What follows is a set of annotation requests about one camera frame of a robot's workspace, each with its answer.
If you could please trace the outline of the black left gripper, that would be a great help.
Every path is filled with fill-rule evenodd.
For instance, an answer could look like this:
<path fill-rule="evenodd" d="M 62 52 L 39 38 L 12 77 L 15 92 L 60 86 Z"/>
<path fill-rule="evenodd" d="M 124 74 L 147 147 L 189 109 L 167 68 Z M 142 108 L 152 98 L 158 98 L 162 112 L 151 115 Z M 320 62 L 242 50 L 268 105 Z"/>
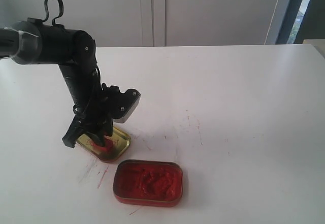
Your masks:
<path fill-rule="evenodd" d="M 108 113 L 97 110 L 84 110 L 81 107 L 73 107 L 74 118 L 63 136 L 65 146 L 74 148 L 77 139 L 85 134 L 94 144 L 105 147 L 105 135 L 113 135 L 113 121 Z"/>

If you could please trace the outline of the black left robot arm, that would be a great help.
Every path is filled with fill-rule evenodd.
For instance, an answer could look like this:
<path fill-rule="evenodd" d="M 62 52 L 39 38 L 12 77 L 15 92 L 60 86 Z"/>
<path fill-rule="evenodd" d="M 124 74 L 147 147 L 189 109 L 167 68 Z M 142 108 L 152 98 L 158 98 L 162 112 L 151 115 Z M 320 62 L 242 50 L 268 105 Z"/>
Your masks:
<path fill-rule="evenodd" d="M 62 141 L 73 148 L 86 134 L 103 147 L 112 135 L 112 119 L 104 105 L 104 91 L 95 57 L 95 41 L 83 30 L 61 24 L 44 25 L 30 18 L 1 28 L 1 58 L 20 65 L 57 64 L 73 99 L 74 118 Z"/>

